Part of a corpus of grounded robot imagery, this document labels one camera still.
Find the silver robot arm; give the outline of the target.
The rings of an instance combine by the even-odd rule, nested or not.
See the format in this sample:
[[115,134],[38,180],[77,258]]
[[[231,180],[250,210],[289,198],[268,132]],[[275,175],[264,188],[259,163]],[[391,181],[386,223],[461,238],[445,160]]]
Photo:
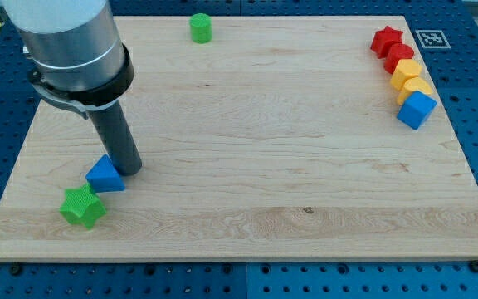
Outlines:
[[35,67],[28,80],[50,105],[88,118],[116,104],[134,68],[107,0],[0,0]]

